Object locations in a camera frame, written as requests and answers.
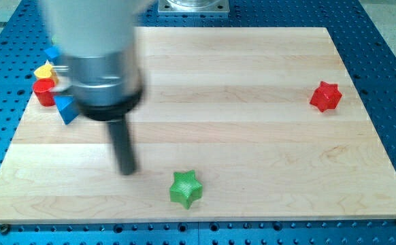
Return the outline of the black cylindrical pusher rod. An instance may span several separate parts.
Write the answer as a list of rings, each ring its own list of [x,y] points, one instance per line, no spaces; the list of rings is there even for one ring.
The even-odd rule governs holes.
[[[108,131],[121,174],[133,174],[137,169],[137,161],[125,115],[109,121]]]

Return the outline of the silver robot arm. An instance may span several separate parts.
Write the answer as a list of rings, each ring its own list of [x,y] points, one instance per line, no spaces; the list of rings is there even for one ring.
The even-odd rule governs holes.
[[[134,0],[40,1],[49,29],[58,39],[70,92],[83,115],[108,125],[118,168],[137,168],[127,113],[140,101],[144,77],[135,49]]]

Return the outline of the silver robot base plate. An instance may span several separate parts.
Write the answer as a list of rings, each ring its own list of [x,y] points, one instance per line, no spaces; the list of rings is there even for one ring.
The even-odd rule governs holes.
[[[158,12],[170,13],[221,13],[230,11],[228,0],[159,0]]]

